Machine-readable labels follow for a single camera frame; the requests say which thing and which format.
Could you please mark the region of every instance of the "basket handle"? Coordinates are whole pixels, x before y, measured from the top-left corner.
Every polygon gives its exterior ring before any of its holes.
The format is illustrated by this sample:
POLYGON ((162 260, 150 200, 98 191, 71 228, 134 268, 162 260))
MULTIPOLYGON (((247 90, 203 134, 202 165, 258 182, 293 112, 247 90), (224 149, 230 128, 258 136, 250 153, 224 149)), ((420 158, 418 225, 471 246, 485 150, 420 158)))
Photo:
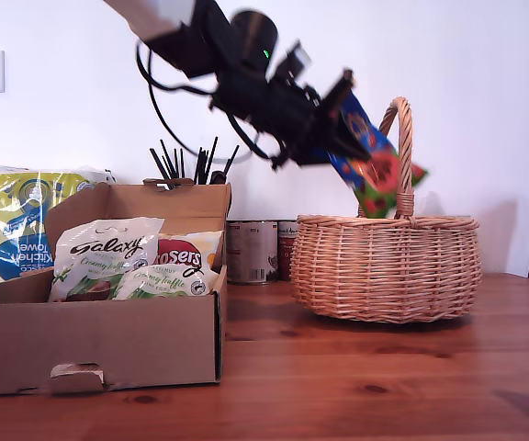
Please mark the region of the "basket handle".
MULTIPOLYGON (((411 187, 411 138, 413 136, 413 127, 411 124, 411 109, 408 100, 398 96, 387 108, 385 117, 381 121, 379 130, 385 136, 388 135, 389 129, 393 124, 395 115, 398 115, 400 121, 400 139, 399 139, 399 169, 397 183, 397 211, 396 218, 408 219, 413 216, 413 188, 411 187)), ((359 207, 359 217, 364 213, 359 207)))

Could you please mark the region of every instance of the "food can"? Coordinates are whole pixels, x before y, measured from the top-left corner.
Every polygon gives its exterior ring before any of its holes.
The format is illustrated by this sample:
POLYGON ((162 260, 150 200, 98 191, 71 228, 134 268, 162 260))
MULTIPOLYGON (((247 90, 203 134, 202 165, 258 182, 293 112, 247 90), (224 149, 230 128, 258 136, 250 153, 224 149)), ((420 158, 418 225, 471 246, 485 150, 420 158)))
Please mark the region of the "food can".
POLYGON ((226 254, 228 281, 257 285, 278 279, 275 220, 228 222, 226 254))
POLYGON ((298 235, 296 220, 280 220, 278 225, 279 280, 291 280, 291 255, 293 242, 298 235))

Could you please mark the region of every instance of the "box flap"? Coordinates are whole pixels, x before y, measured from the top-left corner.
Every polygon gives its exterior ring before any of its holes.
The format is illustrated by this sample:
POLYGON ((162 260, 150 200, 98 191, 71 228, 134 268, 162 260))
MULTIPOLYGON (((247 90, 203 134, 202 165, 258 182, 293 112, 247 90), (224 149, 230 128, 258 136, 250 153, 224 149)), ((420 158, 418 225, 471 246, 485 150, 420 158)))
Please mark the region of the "box flap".
POLYGON ((51 293, 52 268, 0 283, 0 303, 42 303, 51 293))
POLYGON ((126 219, 140 216, 165 219, 161 232, 224 231, 230 208, 231 186, 182 185, 167 190, 145 181, 142 186, 109 186, 100 183, 67 198, 50 209, 44 226, 52 256, 65 230, 95 219, 126 219))
POLYGON ((108 217, 165 219, 161 232, 187 234, 225 229, 231 186, 180 186, 172 190, 153 181, 143 186, 111 187, 108 217))

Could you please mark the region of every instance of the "chocolate bag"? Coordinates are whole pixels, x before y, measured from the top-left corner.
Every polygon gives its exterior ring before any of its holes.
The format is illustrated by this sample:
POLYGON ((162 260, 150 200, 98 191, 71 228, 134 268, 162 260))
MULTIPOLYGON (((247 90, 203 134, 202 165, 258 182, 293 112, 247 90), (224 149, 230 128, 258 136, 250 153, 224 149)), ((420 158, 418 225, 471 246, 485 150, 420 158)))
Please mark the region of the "chocolate bag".
POLYGON ((94 220, 56 243, 50 301, 106 300, 123 275, 156 259, 163 219, 94 220))
POLYGON ((155 296, 205 296, 218 274, 211 270, 222 232, 186 235, 161 234, 156 265, 134 270, 121 279, 114 300, 147 299, 155 296))
MULTIPOLYGON (((397 151, 387 137, 375 128, 351 93, 341 107, 342 117, 361 145, 370 153, 367 162, 328 153, 330 162, 343 181, 351 187, 368 218, 385 218, 397 205, 397 151)), ((411 165, 411 184, 419 184, 427 172, 411 165)))

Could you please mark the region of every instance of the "colorful snack package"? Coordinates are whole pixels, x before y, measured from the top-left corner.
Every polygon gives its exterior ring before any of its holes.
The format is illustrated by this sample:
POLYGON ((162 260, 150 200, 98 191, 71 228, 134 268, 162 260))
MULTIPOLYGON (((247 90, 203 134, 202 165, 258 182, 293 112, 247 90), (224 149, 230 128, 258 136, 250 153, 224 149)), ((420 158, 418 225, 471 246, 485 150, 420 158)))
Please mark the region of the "colorful snack package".
POLYGON ((218 278, 218 274, 211 268, 221 235, 222 232, 196 232, 177 236, 161 234, 155 265, 124 275, 112 299, 209 294, 218 278))
POLYGON ((110 173, 0 167, 0 282, 52 266, 44 220, 49 209, 110 173))
MULTIPOLYGON (((342 117, 371 154, 367 162, 328 153, 330 162, 343 181, 352 187, 368 218, 384 218, 397 205, 399 157, 387 137, 375 128, 358 99, 351 93, 342 103, 342 117)), ((411 165, 411 184, 419 184, 427 172, 411 165)))
POLYGON ((94 220, 56 243, 50 301, 109 299, 123 275, 156 259, 163 219, 94 220))

